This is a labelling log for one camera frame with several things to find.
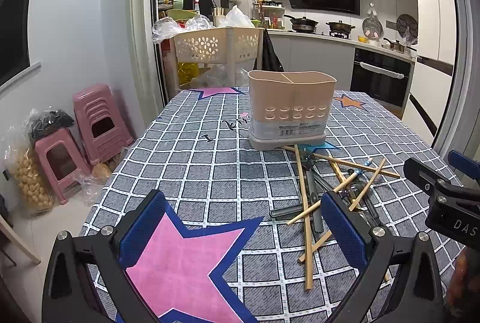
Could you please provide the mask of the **black wok on stove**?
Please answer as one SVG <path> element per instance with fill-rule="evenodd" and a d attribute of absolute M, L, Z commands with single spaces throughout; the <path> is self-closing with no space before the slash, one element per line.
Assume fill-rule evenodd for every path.
<path fill-rule="evenodd" d="M 343 23 L 341 20 L 337 22 L 334 22 L 334 21 L 326 22 L 326 25 L 329 26 L 330 32 L 341 33 L 345 35 L 349 35 L 352 32 L 352 30 L 355 28 L 355 26 Z"/>

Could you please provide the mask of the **tall pink plastic stool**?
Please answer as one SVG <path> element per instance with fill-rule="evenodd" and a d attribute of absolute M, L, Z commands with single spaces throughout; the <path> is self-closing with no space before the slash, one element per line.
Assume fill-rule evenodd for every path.
<path fill-rule="evenodd" d="M 82 143 L 92 166 L 110 160 L 134 142 L 107 84 L 98 83 L 76 93 L 72 101 Z"/>

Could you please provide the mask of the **long wooden chopstick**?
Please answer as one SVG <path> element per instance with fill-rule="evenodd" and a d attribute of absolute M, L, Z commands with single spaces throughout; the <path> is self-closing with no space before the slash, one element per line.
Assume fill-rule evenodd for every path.
<path fill-rule="evenodd" d="M 295 144 L 294 149 L 295 149 L 296 164 L 298 168 L 299 188 L 302 196 L 303 211 L 306 211 L 309 208 L 308 201 L 307 201 L 308 197 L 307 197 L 306 186 L 304 181 L 304 171 L 302 168 L 300 152 L 297 144 Z M 304 287 L 306 291 L 310 291 L 313 289 L 312 230 L 310 226 L 309 215 L 305 215 L 303 217 L 303 220 L 304 220 L 304 242 L 305 242 Z"/>

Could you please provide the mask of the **bag of potatoes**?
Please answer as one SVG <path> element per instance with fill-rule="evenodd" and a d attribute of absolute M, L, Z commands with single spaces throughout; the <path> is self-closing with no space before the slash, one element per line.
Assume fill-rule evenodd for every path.
<path fill-rule="evenodd" d="M 2 142 L 3 159 L 8 173 L 18 185 L 22 204 L 32 216 L 36 216 L 49 212 L 55 200 L 28 138 L 24 128 L 11 126 Z"/>

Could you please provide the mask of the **grey checked star tablecloth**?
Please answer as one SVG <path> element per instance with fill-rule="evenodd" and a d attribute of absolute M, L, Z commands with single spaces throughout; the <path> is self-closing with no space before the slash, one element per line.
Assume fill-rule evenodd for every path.
<path fill-rule="evenodd" d="M 324 322 L 357 271 L 329 239 L 313 256 L 313 289 L 305 290 L 298 262 L 304 227 L 269 215 L 298 203 L 295 155 L 254 150 L 243 117 L 249 109 L 246 89 L 175 96 L 116 167 L 81 232 L 116 224 L 155 188 L 191 229 L 260 217 L 224 279 L 259 321 Z M 374 180 L 369 196 L 393 234 L 412 237 L 425 230 L 428 198 L 404 178 L 405 160 L 414 157 L 457 182 L 429 144 L 366 94 L 337 91 L 325 131 L 327 155 L 384 163 L 386 175 Z"/>

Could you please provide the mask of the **short pink plastic stool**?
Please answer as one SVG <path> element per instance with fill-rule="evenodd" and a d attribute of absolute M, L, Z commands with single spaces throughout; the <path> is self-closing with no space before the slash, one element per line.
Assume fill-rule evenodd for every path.
<path fill-rule="evenodd" d="M 92 173 L 70 130 L 61 128 L 37 140 L 34 149 L 56 198 L 61 205 L 66 204 L 65 193 L 75 182 L 74 177 Z"/>

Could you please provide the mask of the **black built-in oven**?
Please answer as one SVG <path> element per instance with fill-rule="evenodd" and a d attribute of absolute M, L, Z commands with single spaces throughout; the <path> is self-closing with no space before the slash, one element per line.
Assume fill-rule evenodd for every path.
<path fill-rule="evenodd" d="M 350 91 L 401 110 L 408 91 L 412 64 L 402 59 L 356 48 Z"/>

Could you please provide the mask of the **blue patterned wooden chopstick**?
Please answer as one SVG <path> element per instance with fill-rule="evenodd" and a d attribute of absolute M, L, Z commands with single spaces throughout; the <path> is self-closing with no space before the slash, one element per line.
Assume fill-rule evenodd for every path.
<path fill-rule="evenodd" d="M 331 156 L 327 156 L 327 155 L 320 155 L 320 154 L 316 154 L 316 153 L 313 153 L 312 155 L 314 157 L 318 158 L 318 159 L 327 160 L 329 162 L 335 162 L 336 164 L 345 165 L 345 166 L 348 166 L 348 167 L 351 167 L 351 168 L 362 169 L 363 171 L 369 171 L 369 172 L 373 173 L 376 170 L 376 168 L 369 167 L 367 165 L 361 165 L 361 164 L 353 163 L 353 162 L 350 162 L 350 161 L 347 161 L 347 160 L 340 160 L 340 159 L 337 159 L 337 158 L 334 158 L 334 157 L 331 157 Z M 392 172 L 386 171 L 385 169 L 382 169 L 380 171 L 380 174 L 382 174 L 384 176 L 392 177 L 392 178 L 397 178 L 397 179 L 401 178 L 400 174 L 392 173 Z"/>

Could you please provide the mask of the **beige plastic laundry basket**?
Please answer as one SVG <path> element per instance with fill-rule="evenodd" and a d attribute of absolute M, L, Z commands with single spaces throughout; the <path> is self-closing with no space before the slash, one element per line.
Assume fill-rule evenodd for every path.
<path fill-rule="evenodd" d="M 173 62 L 200 65 L 223 65 L 227 86 L 235 86 L 235 70 L 239 64 L 262 63 L 264 30 L 233 27 L 185 31 L 169 39 Z"/>

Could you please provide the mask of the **beige utensil holder caddy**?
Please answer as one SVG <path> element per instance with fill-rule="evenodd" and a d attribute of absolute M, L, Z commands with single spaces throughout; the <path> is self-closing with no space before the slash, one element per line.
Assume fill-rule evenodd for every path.
<path fill-rule="evenodd" d="M 318 71 L 251 70 L 249 142 L 258 151 L 325 142 L 337 80 Z"/>

